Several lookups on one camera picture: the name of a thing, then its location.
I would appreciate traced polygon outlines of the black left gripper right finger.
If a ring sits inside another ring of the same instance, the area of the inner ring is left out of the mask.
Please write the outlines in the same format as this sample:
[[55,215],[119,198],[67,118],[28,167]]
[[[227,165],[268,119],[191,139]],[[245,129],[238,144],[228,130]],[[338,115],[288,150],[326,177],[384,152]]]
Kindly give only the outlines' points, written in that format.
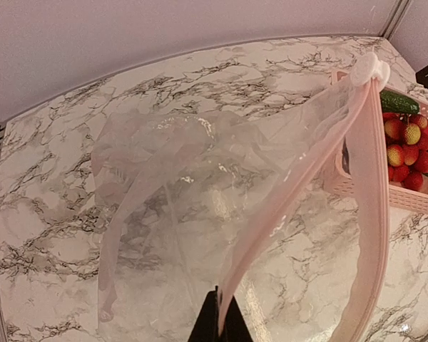
[[225,342],[252,342],[252,337],[235,298],[228,307],[223,329]]

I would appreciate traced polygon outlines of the clear zip top bag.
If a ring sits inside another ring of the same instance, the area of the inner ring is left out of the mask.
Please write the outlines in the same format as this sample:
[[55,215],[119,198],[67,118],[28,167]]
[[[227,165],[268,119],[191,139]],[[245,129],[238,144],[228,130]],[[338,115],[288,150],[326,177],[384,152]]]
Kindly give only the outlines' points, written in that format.
[[[218,286],[252,341],[358,341],[384,281],[389,186],[373,52],[306,103],[248,120],[116,113],[92,152],[106,221],[98,268],[105,341],[188,341]],[[353,196],[323,189],[346,140]]]

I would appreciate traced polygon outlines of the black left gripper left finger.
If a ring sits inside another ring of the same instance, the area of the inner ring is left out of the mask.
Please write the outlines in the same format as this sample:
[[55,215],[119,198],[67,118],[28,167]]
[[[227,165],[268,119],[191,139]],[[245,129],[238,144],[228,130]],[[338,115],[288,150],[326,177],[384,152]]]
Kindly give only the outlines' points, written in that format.
[[216,286],[207,293],[188,342],[219,342],[218,312],[218,286]]

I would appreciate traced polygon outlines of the bunch of red lychees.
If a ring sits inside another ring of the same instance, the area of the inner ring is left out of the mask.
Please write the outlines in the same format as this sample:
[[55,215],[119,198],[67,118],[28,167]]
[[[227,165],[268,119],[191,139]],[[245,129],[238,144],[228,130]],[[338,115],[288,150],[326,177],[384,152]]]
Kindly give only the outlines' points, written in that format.
[[390,182],[421,191],[428,175],[428,119],[420,114],[383,112]]

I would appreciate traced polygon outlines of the green cucumber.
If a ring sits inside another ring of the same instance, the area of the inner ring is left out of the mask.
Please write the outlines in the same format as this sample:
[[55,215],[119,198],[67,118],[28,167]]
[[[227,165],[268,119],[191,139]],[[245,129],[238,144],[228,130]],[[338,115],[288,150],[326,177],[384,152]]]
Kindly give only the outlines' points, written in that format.
[[389,90],[381,91],[379,96],[383,112],[407,115],[416,115],[419,113],[419,103],[408,96]]

